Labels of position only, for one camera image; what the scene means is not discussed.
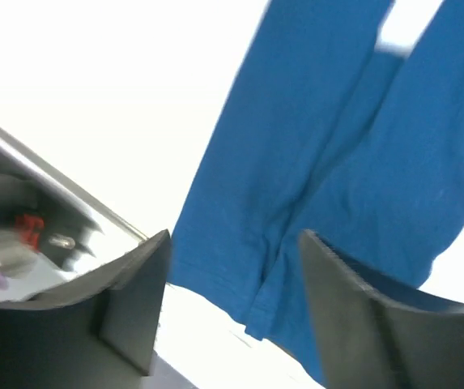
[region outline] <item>white background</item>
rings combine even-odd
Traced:
[[[172,229],[266,1],[0,1],[0,126],[144,233]],[[464,301],[464,232],[427,289]],[[200,389],[318,387],[192,293],[168,288],[160,323]]]

